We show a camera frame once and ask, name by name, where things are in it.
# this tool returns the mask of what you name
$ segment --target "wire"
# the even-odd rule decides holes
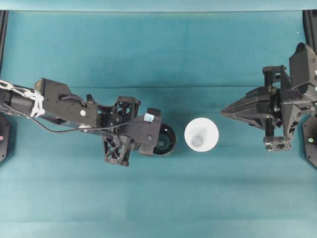
[[[113,128],[117,128],[117,127],[120,127],[120,126],[123,126],[123,125],[129,125],[129,124],[132,123],[132,122],[124,122],[124,123],[120,123],[120,124],[113,125],[113,126],[108,126],[108,127],[93,127],[93,128],[86,127],[86,128],[76,128],[76,129],[70,129],[70,130],[51,130],[51,129],[47,128],[46,126],[44,126],[42,123],[40,123],[38,120],[36,120],[36,119],[30,117],[29,115],[27,115],[26,113],[21,112],[21,111],[19,111],[17,109],[14,109],[14,108],[12,108],[11,106],[9,106],[6,103],[3,103],[3,105],[5,105],[7,108],[9,108],[10,110],[12,110],[14,112],[22,114],[25,117],[31,119],[37,125],[41,126],[42,128],[44,128],[45,130],[47,130],[48,132],[51,132],[51,133],[69,133],[69,132],[83,131],[83,130],[110,130],[110,129],[113,129]]]

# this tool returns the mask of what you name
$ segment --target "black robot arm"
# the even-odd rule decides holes
[[[283,65],[264,67],[264,86],[221,111],[225,117],[265,130],[264,144],[270,152],[291,148],[295,128],[303,116],[312,115],[317,124],[317,56],[308,45],[300,43],[289,65],[290,76]],[[274,130],[281,126],[283,136],[274,136]],[[317,166],[317,155],[315,161],[311,155],[307,158]]]
[[[45,78],[36,82],[34,89],[0,81],[0,112],[28,117],[50,132],[100,135],[106,162],[116,165],[129,166],[131,150],[148,156],[159,150],[159,135],[167,125],[162,124],[157,109],[148,109],[146,114],[138,116],[140,104],[136,98],[119,96],[113,106],[104,106],[90,94],[84,101],[72,94],[66,84]],[[36,117],[73,129],[53,131]]]

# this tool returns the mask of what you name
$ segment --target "teal mat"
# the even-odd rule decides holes
[[[11,12],[2,79],[71,87],[262,85],[305,41],[302,12]]]
[[[153,28],[155,22],[162,27]],[[184,34],[182,26],[192,24]],[[140,114],[162,109],[178,144],[169,157],[133,152],[130,167],[111,166],[98,136],[49,134],[9,118],[14,151],[0,165],[0,238],[315,237],[317,171],[304,158],[300,130],[291,151],[270,154],[263,131],[219,113],[262,85],[262,66],[288,66],[304,41],[301,24],[301,12],[11,13],[2,79],[32,86],[45,76],[106,105],[118,95],[134,96],[142,101]],[[229,25],[240,27],[221,31]],[[113,88],[96,88],[108,84]],[[183,138],[196,117],[219,128],[219,143],[207,153],[190,150]]]

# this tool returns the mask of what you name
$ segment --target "robot end effector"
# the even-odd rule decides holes
[[[221,111],[224,117],[241,120],[265,130],[268,151],[289,150],[294,131],[302,116],[316,115],[317,56],[306,44],[298,44],[289,59],[290,76],[285,66],[263,68],[264,86]],[[280,82],[280,88],[274,83]],[[283,127],[283,136],[274,129]]]

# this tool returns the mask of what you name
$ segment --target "white cup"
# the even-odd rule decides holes
[[[184,133],[187,145],[198,152],[206,152],[215,147],[219,131],[215,123],[208,118],[196,118],[187,124]]]

